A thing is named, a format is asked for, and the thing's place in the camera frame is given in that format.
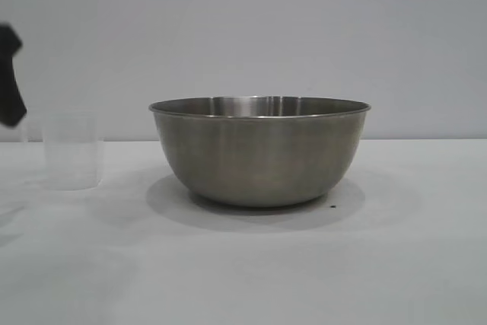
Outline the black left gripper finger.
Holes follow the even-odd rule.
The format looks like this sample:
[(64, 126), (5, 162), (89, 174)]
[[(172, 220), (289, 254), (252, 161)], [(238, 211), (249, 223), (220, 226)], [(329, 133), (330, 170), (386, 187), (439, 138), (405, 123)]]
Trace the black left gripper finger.
[(18, 88), (13, 59), (23, 46), (21, 38), (9, 24), (1, 23), (1, 124), (18, 126), (27, 108)]

